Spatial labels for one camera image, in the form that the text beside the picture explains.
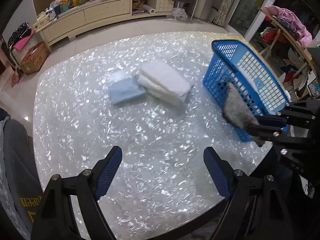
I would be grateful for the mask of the grey fuzzy cloth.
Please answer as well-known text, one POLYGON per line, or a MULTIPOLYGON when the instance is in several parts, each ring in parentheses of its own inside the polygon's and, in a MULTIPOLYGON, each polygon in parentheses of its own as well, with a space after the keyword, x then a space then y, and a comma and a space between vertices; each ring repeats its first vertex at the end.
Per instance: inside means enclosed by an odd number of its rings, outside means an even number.
POLYGON ((258 120, 244 103, 240 93, 232 83, 227 84, 227 96, 224 100, 222 115, 232 126, 245 131, 250 125, 259 125, 258 120))

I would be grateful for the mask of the blue plastic laundry basket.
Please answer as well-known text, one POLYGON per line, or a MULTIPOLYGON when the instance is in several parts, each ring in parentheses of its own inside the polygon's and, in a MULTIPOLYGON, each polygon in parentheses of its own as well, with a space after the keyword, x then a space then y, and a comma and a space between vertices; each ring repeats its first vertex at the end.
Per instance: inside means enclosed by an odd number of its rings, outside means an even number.
MULTIPOLYGON (((258 55, 238 40, 214 40, 213 57, 203 79, 203 85, 223 108, 227 84, 232 83, 253 115, 275 115, 282 110, 289 98, 277 78, 258 55)), ((243 129, 235 128, 242 142, 255 142, 243 129)))

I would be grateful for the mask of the white towel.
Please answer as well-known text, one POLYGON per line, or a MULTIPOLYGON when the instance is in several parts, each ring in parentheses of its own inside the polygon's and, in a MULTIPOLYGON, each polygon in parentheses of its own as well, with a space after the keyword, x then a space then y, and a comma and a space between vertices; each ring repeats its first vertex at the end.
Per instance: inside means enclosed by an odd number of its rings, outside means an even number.
POLYGON ((191 91, 183 75, 158 59, 141 65, 138 83, 151 95, 176 106, 183 104, 191 91))

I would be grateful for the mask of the grey chair with cloth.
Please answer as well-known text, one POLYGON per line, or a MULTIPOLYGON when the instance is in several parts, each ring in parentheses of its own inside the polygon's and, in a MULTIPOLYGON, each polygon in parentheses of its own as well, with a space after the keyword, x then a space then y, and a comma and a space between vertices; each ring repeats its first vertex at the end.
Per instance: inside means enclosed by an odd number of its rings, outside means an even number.
POLYGON ((1 121, 1 208, 23 239, 31 230, 42 198, 32 138, 17 120, 1 121))

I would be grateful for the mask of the wooden clothes rack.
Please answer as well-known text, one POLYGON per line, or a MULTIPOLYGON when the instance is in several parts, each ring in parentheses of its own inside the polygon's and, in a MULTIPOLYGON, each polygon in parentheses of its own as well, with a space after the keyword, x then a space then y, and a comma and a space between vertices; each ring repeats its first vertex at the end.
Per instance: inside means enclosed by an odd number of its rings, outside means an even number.
POLYGON ((295 30, 286 21, 264 14, 268 26, 260 33, 267 44, 260 54, 266 61, 280 61, 280 82, 295 99, 319 99, 319 42, 303 48, 292 36, 295 30))

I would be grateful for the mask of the pink clothes pile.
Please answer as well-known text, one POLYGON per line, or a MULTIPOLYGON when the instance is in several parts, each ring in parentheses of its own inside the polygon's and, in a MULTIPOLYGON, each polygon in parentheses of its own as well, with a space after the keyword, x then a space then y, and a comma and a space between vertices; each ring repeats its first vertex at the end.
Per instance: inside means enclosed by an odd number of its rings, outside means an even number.
POLYGON ((275 5, 262 7, 263 12, 286 21, 295 30, 292 35, 301 47, 306 48, 312 41, 312 35, 300 19, 290 10, 275 5))

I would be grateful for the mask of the folded light blue cloth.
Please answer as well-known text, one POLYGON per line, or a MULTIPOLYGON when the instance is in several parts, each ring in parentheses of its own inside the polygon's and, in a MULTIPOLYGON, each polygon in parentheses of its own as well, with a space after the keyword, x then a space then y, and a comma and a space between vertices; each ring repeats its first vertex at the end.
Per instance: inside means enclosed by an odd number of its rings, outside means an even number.
POLYGON ((124 70, 111 74, 110 80, 108 91, 113 105, 135 100, 147 93, 146 89, 138 83, 138 77, 130 76, 124 70))

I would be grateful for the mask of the cardboard box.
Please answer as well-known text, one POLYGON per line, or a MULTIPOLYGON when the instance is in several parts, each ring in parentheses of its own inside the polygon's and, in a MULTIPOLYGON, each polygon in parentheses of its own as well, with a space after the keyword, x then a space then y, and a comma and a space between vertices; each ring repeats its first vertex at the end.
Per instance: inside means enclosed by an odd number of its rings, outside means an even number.
POLYGON ((39 72, 49 55, 50 51, 46 43, 40 42, 29 49, 20 62, 19 68, 25 75, 39 72))

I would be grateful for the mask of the white paper roll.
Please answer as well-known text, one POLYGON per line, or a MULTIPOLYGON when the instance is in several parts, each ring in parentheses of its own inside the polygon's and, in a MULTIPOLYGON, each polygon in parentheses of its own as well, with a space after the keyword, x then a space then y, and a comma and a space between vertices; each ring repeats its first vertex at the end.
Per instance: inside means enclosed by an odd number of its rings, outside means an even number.
POLYGON ((152 15, 156 13, 156 10, 147 4, 143 5, 143 10, 147 11, 149 14, 152 15))

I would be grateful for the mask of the cream TV cabinet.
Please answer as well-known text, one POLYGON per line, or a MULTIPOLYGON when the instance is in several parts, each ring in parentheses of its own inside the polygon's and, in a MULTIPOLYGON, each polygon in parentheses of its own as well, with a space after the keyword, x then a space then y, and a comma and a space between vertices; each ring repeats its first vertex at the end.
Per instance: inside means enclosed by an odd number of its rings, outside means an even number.
POLYGON ((106 25, 139 18, 170 16, 173 0, 96 0, 70 9, 36 31, 48 47, 68 38, 106 25), (149 14, 143 10, 147 4, 156 10, 149 14))

